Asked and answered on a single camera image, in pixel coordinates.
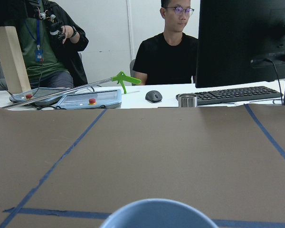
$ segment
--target keyboard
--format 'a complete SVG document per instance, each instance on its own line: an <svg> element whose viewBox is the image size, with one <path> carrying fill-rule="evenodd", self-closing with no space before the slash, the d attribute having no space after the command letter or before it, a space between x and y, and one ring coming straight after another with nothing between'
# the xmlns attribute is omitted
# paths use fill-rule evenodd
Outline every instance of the keyboard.
<svg viewBox="0 0 285 228"><path fill-rule="evenodd" d="M281 94L278 91L267 88L266 86L197 92L195 94L198 96L198 105L233 103L238 101L281 97Z"/></svg>

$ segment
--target black hair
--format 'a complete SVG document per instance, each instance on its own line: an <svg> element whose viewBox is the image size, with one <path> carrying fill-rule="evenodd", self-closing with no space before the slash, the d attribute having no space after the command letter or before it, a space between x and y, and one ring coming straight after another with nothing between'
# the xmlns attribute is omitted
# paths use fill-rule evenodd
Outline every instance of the black hair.
<svg viewBox="0 0 285 228"><path fill-rule="evenodd" d="M165 8L168 7L171 0L161 0L161 7Z"/></svg>

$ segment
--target wristwatch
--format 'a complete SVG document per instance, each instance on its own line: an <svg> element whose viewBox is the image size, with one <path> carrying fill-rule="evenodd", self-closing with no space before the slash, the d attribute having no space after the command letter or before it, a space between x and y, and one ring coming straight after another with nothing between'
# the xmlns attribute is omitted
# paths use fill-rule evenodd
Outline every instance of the wristwatch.
<svg viewBox="0 0 285 228"><path fill-rule="evenodd" d="M71 37L70 37L70 38L74 37L74 36L76 35L76 33L77 33L76 28L75 28L74 26L72 26L72 28L73 28L74 33L73 33L73 35L71 35Z"/></svg>

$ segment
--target glasses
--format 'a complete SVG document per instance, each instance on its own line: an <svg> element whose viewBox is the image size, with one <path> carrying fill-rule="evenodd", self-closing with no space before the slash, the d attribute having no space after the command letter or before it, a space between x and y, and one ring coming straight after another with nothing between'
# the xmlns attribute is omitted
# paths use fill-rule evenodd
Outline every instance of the glasses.
<svg viewBox="0 0 285 228"><path fill-rule="evenodd" d="M183 12L185 12L186 16L191 16L193 14L194 9L188 8L183 9L181 6L174 6L174 7L166 7L167 8L175 8L175 14L176 15L182 15Z"/></svg>

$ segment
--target black t-shirt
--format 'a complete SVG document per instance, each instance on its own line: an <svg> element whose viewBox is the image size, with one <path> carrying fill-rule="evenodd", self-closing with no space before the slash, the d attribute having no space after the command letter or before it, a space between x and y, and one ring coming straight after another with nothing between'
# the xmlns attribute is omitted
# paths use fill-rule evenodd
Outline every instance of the black t-shirt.
<svg viewBox="0 0 285 228"><path fill-rule="evenodd" d="M182 34L179 45L169 45L163 33L143 41L134 71L148 75L146 85L191 83L196 74L198 39Z"/></svg>

